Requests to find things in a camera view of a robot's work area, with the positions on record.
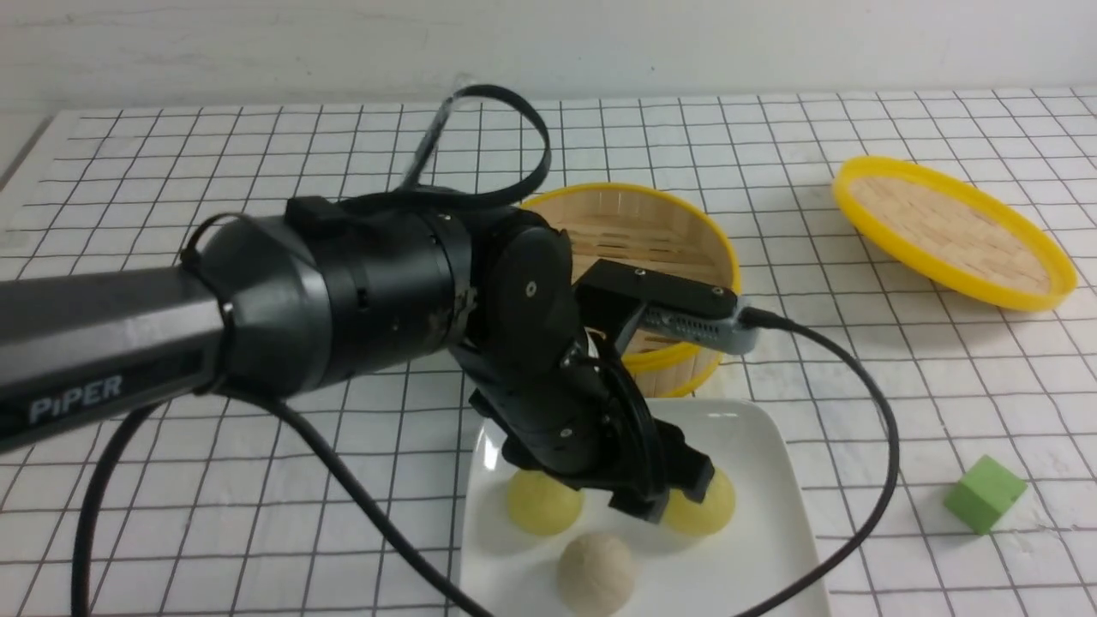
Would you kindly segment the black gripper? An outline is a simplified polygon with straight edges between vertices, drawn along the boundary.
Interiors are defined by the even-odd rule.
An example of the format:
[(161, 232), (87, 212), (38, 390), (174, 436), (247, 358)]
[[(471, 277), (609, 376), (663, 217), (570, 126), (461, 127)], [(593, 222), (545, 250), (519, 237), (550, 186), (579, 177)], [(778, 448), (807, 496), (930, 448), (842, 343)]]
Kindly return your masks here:
[(506, 434), (506, 461), (566, 487), (609, 491), (608, 507), (651, 524), (661, 523), (671, 487), (705, 500), (716, 465), (678, 426), (655, 420), (611, 344), (592, 344), (593, 356), (568, 340), (511, 358), (455, 347), (477, 388), (471, 406)]

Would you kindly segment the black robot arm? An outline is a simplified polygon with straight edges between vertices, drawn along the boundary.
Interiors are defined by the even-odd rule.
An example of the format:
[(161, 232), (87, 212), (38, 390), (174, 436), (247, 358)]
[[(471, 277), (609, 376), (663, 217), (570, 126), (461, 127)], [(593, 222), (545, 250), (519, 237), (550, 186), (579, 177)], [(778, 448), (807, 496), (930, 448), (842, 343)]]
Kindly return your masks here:
[(185, 394), (283, 402), (446, 349), (502, 457), (661, 519), (709, 458), (583, 322), (572, 242), (524, 207), (290, 200), (179, 265), (4, 282), (3, 451)]

